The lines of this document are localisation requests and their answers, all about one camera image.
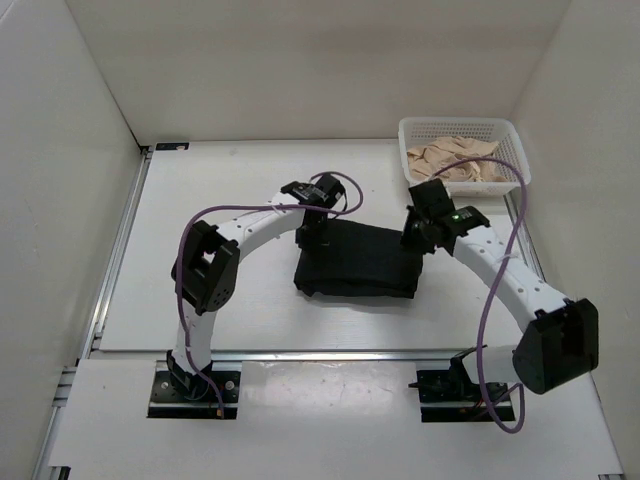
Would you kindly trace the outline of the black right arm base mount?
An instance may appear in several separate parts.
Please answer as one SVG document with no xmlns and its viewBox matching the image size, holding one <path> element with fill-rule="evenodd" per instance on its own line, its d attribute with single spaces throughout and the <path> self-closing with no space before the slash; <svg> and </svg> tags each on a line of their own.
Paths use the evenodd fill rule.
<svg viewBox="0 0 640 480">
<path fill-rule="evenodd" d="M 472 352 L 452 357 L 444 370 L 421 369 L 408 384 L 418 392 L 422 423 L 491 422 L 480 387 L 464 369 L 463 359 Z"/>
</svg>

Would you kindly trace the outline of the black trousers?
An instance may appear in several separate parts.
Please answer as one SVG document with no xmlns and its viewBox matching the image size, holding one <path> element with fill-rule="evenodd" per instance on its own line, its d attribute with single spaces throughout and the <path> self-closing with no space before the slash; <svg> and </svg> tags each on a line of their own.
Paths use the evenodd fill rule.
<svg viewBox="0 0 640 480">
<path fill-rule="evenodd" d="M 423 256 L 401 246 L 401 232 L 330 219 L 296 231 L 300 256 L 294 285 L 308 297 L 390 297 L 412 299 Z"/>
</svg>

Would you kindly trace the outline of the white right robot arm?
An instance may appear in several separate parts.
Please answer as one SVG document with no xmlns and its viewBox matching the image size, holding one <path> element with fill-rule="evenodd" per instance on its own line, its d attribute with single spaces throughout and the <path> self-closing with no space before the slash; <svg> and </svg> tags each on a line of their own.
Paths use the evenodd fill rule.
<svg viewBox="0 0 640 480">
<path fill-rule="evenodd" d="M 474 207 L 429 219 L 409 208 L 403 246 L 422 254 L 446 250 L 473 271 L 516 321 L 515 345 L 480 344 L 456 355 L 449 387 L 470 400 L 486 383 L 520 383 L 542 395 L 599 364 L 599 315 L 587 299 L 572 301 L 507 250 L 489 220 Z"/>
</svg>

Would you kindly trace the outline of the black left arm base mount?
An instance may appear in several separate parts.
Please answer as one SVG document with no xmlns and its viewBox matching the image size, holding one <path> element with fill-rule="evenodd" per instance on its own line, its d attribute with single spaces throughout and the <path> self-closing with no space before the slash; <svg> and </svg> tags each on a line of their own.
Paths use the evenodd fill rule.
<svg viewBox="0 0 640 480">
<path fill-rule="evenodd" d="M 238 415 L 241 387 L 240 370 L 214 370 L 210 378 L 216 384 L 223 401 L 205 382 L 188 392 L 173 377 L 166 366 L 157 367 L 147 407 L 151 419 L 235 420 Z"/>
</svg>

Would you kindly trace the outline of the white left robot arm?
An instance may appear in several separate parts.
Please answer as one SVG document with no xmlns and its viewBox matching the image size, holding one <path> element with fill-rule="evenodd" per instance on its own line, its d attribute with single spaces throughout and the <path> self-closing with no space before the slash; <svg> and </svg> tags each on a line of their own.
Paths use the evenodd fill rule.
<svg viewBox="0 0 640 480">
<path fill-rule="evenodd" d="M 244 207 L 223 224 L 200 218 L 189 224 L 171 272 L 180 327 L 167 355 L 175 388 L 186 399 L 208 392 L 217 311 L 234 293 L 242 260 L 283 233 L 322 224 L 344 195 L 341 182 L 324 174 L 315 183 L 291 182 L 258 209 Z"/>
</svg>

